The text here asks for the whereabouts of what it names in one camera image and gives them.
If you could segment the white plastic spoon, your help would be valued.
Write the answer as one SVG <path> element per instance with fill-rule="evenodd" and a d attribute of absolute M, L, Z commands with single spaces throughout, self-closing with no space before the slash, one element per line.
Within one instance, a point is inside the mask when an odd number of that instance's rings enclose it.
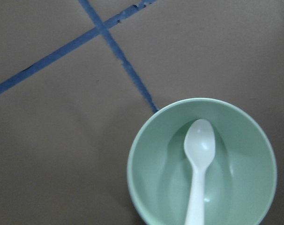
<path fill-rule="evenodd" d="M 199 119 L 191 125 L 184 139 L 184 152 L 193 173 L 185 224 L 203 225 L 206 170 L 216 152 L 215 134 L 210 122 Z"/>

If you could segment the mint green bowl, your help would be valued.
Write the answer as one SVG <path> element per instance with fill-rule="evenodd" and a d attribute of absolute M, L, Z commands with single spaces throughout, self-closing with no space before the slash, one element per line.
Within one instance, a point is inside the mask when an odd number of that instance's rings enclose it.
<path fill-rule="evenodd" d="M 148 225 L 258 225 L 275 195 L 277 165 L 264 131 L 243 110 L 193 98 L 142 126 L 127 183 Z"/>

